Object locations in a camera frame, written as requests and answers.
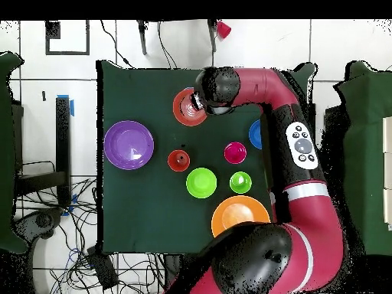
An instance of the orange plate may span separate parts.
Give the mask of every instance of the orange plate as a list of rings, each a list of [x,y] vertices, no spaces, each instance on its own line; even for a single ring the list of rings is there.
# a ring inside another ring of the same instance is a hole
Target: orange plate
[[[211,229],[214,237],[241,222],[270,222],[266,208],[254,198],[237,195],[219,204],[212,216]]]
[[[180,91],[173,100],[173,113],[175,118],[183,125],[196,126],[202,123],[207,114],[204,109],[196,110],[191,103],[193,88]]]

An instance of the purple bowl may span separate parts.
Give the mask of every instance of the purple bowl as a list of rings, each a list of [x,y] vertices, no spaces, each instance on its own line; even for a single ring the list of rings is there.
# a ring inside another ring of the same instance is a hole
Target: purple bowl
[[[154,139],[147,128],[135,121],[122,121],[107,131],[105,155],[117,168],[133,170],[145,165],[152,157]]]

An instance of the blue bowl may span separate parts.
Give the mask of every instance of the blue bowl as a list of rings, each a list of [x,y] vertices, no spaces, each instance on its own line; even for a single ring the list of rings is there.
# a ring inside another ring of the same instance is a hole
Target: blue bowl
[[[259,119],[249,129],[249,140],[256,148],[261,150],[261,125]]]

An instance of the green bowl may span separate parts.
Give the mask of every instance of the green bowl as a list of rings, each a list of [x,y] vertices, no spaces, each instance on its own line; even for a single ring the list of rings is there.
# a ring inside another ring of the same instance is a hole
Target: green bowl
[[[245,194],[252,187],[252,179],[243,171],[238,171],[230,178],[230,188],[237,194]]]
[[[206,168],[196,168],[187,176],[187,189],[195,198],[207,198],[217,189],[217,177]]]

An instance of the button panel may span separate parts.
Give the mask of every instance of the button panel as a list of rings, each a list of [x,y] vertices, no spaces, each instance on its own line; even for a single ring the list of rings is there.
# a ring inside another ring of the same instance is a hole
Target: button panel
[[[315,146],[309,136],[309,131],[301,122],[293,122],[286,129],[292,160],[303,169],[315,169],[319,161],[315,154]]]

